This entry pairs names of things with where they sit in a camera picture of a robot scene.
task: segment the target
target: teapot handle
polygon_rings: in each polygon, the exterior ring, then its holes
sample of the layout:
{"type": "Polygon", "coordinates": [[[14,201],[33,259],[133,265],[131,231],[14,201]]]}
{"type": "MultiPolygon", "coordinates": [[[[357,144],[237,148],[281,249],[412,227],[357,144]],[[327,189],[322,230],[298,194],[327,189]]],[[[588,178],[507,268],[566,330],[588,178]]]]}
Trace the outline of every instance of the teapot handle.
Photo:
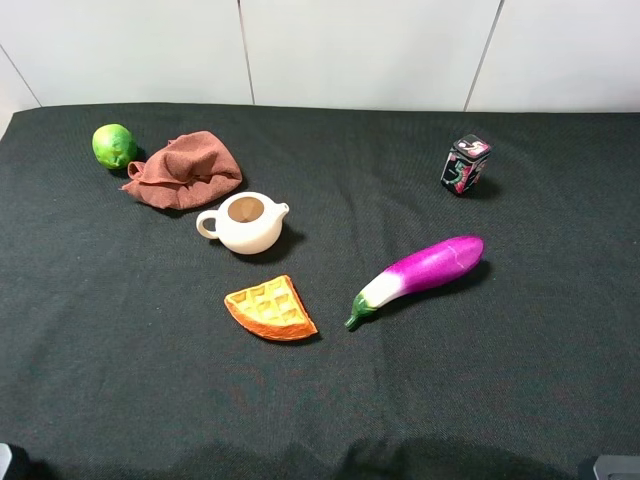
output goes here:
{"type": "Polygon", "coordinates": [[[196,228],[200,235],[205,238],[210,238],[211,240],[218,240],[218,234],[215,231],[212,232],[211,230],[204,228],[205,220],[210,220],[212,218],[215,219],[217,215],[218,212],[216,210],[206,210],[198,215],[198,218],[196,219],[196,228]]]}

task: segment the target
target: waffle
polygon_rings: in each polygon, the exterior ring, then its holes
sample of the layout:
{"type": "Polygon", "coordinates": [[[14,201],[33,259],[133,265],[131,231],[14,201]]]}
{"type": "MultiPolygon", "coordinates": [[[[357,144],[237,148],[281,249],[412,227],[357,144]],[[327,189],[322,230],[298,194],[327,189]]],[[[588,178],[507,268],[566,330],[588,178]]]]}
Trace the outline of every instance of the waffle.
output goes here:
{"type": "Polygon", "coordinates": [[[240,325],[270,340],[299,340],[318,332],[288,275],[230,293],[224,304],[240,325]]]}

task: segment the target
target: teapot spout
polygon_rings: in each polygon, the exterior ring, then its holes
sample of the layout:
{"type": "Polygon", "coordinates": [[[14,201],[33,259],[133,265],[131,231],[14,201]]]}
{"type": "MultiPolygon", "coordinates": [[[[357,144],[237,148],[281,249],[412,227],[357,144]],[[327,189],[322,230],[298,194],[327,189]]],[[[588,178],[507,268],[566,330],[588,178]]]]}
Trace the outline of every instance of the teapot spout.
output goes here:
{"type": "Polygon", "coordinates": [[[289,213],[289,205],[286,203],[279,203],[276,205],[276,218],[278,220],[282,220],[287,213],[289,213]]]}

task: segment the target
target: purple eggplant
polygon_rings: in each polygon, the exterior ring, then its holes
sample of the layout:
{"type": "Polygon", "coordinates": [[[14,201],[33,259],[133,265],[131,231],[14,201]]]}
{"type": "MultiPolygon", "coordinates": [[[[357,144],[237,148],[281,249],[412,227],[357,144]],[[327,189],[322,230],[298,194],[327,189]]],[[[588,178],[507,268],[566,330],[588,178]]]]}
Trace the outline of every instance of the purple eggplant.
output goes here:
{"type": "Polygon", "coordinates": [[[356,295],[346,327],[355,330],[361,317],[395,298],[463,276],[480,262],[483,250],[484,242],[479,237],[455,237],[394,263],[356,295]]]}

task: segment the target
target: teapot opening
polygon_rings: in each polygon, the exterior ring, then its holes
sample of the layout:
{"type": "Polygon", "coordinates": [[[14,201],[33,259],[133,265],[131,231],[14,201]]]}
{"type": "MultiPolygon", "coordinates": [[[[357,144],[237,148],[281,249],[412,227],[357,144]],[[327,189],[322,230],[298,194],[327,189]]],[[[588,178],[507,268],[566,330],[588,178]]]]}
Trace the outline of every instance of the teapot opening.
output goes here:
{"type": "Polygon", "coordinates": [[[264,204],[253,197],[239,198],[229,205],[229,218],[238,223],[257,220],[264,213],[264,204]]]}

